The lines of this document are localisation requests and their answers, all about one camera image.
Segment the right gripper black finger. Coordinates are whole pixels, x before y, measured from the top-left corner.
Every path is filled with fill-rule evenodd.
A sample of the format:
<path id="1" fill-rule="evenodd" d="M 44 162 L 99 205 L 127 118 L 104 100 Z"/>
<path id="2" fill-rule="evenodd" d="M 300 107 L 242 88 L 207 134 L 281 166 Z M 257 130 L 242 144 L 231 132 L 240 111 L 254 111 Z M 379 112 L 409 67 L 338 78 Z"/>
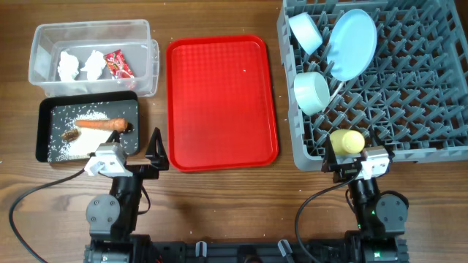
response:
<path id="1" fill-rule="evenodd" d="M 325 155 L 322 162 L 322 172 L 334 172 L 338 169 L 336 155 L 331 143 L 330 136 L 328 135 L 325 140 Z"/>
<path id="2" fill-rule="evenodd" d="M 393 160 L 393 158 L 395 157 L 395 154 L 394 152 L 392 151 L 391 147 L 386 145 L 377 135 L 377 132 L 375 130 L 375 128 L 371 128 L 371 139 L 373 142 L 375 142 L 377 144 L 377 146 L 382 146 L 388 153 L 388 158 L 390 161 Z"/>

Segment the orange carrot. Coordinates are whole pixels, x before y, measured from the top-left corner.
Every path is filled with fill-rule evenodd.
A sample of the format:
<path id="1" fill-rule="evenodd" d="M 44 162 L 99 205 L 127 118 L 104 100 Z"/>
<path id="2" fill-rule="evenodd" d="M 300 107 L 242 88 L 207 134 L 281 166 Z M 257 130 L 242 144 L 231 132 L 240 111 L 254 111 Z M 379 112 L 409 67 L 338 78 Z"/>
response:
<path id="1" fill-rule="evenodd" d="M 99 129 L 108 131 L 124 132 L 128 127 L 128 121 L 124 118 L 110 120 L 76 120 L 75 125 L 80 128 Z"/>

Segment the yellow plastic cup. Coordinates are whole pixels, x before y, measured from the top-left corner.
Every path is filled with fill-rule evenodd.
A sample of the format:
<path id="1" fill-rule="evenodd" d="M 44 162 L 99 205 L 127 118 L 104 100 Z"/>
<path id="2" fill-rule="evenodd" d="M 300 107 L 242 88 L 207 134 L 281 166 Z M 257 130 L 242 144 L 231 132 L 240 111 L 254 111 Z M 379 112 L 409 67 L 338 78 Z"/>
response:
<path id="1" fill-rule="evenodd" d="M 330 141 L 336 155 L 360 153 L 365 147 L 365 138 L 359 132 L 339 129 L 330 134 Z"/>

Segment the white rice pile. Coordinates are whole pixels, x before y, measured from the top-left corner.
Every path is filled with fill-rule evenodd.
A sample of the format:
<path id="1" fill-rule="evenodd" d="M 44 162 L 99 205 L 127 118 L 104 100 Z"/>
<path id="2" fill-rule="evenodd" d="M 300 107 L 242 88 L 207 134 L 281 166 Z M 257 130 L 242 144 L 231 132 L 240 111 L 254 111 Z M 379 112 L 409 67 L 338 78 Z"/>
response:
<path id="1" fill-rule="evenodd" d="M 111 131 L 80 128 L 75 125 L 76 120 L 109 120 L 110 118 L 96 110 L 54 109 L 48 142 L 47 160 L 50 163 L 86 159 L 101 143 L 104 143 Z M 65 142 L 61 135 L 71 129 L 78 129 L 80 136 Z"/>

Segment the brown food scrap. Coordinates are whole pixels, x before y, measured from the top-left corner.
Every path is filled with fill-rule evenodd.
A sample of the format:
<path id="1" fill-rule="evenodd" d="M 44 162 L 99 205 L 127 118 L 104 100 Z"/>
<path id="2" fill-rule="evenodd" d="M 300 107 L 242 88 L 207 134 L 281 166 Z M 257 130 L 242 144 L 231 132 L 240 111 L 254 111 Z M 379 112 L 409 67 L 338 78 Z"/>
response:
<path id="1" fill-rule="evenodd" d="M 69 131 L 64 132 L 61 135 L 61 138 L 65 142 L 72 142 L 76 140 L 80 136 L 80 131 L 78 129 L 71 129 Z"/>

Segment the white plastic spoon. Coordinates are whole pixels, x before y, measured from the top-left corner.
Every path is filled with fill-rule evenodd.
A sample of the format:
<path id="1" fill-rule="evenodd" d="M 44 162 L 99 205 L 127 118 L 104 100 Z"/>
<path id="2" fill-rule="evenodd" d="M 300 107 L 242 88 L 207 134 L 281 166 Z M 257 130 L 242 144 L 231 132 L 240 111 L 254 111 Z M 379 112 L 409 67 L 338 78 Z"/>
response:
<path id="1" fill-rule="evenodd" d="M 340 90 L 344 87 L 344 84 L 346 82 L 345 81 L 342 81 L 339 83 L 338 87 L 335 89 L 335 91 L 331 94 L 331 97 L 330 97 L 330 100 L 329 100 L 329 103 L 331 103 L 334 98 L 336 97 L 336 95 L 338 94 L 338 92 L 340 92 Z"/>

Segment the mint green bowl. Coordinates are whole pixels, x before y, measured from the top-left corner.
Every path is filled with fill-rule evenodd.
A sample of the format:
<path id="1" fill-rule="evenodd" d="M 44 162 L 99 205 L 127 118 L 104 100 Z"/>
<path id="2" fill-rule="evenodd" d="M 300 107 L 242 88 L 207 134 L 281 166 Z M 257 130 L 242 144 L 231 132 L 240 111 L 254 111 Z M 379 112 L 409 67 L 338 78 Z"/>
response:
<path id="1" fill-rule="evenodd" d="M 318 72 L 297 74 L 293 82 L 293 89 L 298 106 L 306 115 L 318 113 L 329 104 L 328 83 Z"/>

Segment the white tissue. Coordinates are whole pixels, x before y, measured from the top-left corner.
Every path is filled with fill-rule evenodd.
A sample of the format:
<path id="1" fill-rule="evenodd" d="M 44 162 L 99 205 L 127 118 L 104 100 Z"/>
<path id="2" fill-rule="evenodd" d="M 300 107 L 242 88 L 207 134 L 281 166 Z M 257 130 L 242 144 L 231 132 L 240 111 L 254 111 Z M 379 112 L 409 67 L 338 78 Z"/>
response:
<path id="1" fill-rule="evenodd" d="M 92 50 L 91 55 L 85 62 L 85 66 L 80 70 L 86 73 L 88 81 L 95 81 L 101 77 L 102 71 L 106 66 L 104 54 L 97 50 Z"/>
<path id="2" fill-rule="evenodd" d="M 76 56 L 70 55 L 66 51 L 62 51 L 60 53 L 60 61 L 57 71 L 61 81 L 74 81 L 79 74 L 78 67 L 79 60 Z"/>

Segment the red snack wrapper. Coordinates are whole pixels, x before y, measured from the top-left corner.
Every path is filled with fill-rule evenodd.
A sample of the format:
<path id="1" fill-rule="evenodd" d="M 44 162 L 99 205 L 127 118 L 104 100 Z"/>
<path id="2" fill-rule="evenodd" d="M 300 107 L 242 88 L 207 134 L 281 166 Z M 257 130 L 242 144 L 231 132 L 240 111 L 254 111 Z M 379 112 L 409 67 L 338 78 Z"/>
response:
<path id="1" fill-rule="evenodd" d="M 133 71 L 129 68 L 121 50 L 116 50 L 103 56 L 110 73 L 114 78 L 134 78 Z"/>

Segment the light blue plate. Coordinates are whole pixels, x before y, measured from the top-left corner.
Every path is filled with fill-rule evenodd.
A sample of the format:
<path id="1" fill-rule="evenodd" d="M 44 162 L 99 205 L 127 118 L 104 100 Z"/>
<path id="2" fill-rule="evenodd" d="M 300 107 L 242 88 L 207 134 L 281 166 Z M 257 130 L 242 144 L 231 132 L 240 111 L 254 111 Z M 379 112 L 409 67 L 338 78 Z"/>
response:
<path id="1" fill-rule="evenodd" d="M 371 63 L 377 47 L 377 28 L 362 9 L 344 13 L 333 27 L 328 42 L 327 62 L 333 62 L 331 75 L 348 81 L 362 74 Z"/>

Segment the light blue bowl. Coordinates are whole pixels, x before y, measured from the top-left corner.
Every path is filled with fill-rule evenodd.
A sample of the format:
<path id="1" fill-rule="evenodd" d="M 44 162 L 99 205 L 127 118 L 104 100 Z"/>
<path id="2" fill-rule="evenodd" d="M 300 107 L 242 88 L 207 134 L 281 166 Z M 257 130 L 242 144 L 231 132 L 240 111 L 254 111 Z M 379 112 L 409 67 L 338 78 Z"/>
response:
<path id="1" fill-rule="evenodd" d="M 289 23 L 299 45 L 308 55 L 312 55 L 322 45 L 322 35 L 307 12 L 291 17 Z"/>

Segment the black waste tray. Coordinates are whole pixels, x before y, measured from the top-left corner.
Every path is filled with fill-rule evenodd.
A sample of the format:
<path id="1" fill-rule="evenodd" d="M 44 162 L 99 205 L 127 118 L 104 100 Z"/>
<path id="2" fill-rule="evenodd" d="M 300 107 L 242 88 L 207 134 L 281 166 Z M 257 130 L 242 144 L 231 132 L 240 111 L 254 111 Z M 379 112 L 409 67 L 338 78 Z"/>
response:
<path id="1" fill-rule="evenodd" d="M 130 156 L 139 152 L 139 105 L 135 92 L 118 91 L 100 94 L 61 96 L 45 99 L 39 106 L 36 144 L 37 161 L 48 162 L 47 154 L 52 113 L 53 110 L 57 108 L 96 110 L 105 113 L 110 119 L 126 119 L 129 122 L 129 126 L 127 131 L 120 135 L 121 146 L 125 153 Z"/>

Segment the grey dishwasher rack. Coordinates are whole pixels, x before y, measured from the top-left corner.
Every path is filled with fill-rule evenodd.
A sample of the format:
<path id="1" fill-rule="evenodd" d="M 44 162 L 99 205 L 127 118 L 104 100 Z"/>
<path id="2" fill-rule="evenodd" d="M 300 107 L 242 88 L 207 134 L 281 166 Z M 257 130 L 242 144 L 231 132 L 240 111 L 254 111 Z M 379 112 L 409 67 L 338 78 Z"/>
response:
<path id="1" fill-rule="evenodd" d="M 362 9 L 375 22 L 375 56 L 323 113 L 306 115 L 289 94 L 296 167 L 319 170 L 326 137 L 337 129 L 368 136 L 375 128 L 396 161 L 465 160 L 467 38 L 454 1 L 284 1 L 276 26 L 287 84 L 299 73 L 319 72 L 335 91 L 339 81 L 326 61 L 330 45 L 308 55 L 293 36 L 289 19 L 307 12 L 323 39 L 329 39 L 351 9 Z"/>

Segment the red plastic tray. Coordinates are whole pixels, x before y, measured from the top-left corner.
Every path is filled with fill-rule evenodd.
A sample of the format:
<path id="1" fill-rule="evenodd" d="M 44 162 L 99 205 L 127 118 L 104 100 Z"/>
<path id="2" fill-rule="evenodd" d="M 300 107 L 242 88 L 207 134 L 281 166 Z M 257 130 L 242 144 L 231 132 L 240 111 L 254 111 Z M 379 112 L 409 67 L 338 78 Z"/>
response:
<path id="1" fill-rule="evenodd" d="M 166 50 L 167 136 L 183 172 L 258 167 L 279 153 L 264 41 L 179 39 Z"/>

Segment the clear plastic bin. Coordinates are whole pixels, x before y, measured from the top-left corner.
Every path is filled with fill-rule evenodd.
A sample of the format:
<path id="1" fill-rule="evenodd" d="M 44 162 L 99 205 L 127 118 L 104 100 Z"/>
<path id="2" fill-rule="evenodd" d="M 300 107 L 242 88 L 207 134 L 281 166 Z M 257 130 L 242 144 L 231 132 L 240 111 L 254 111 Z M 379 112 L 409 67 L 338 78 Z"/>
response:
<path id="1" fill-rule="evenodd" d="M 118 79 L 105 66 L 96 80 L 81 69 L 92 53 L 104 55 L 120 50 L 134 77 Z M 79 63 L 74 80 L 59 77 L 61 55 Z M 29 61 L 29 82 L 48 97 L 134 91 L 150 97 L 157 91 L 159 46 L 151 38 L 147 20 L 101 20 L 51 23 L 37 27 Z"/>

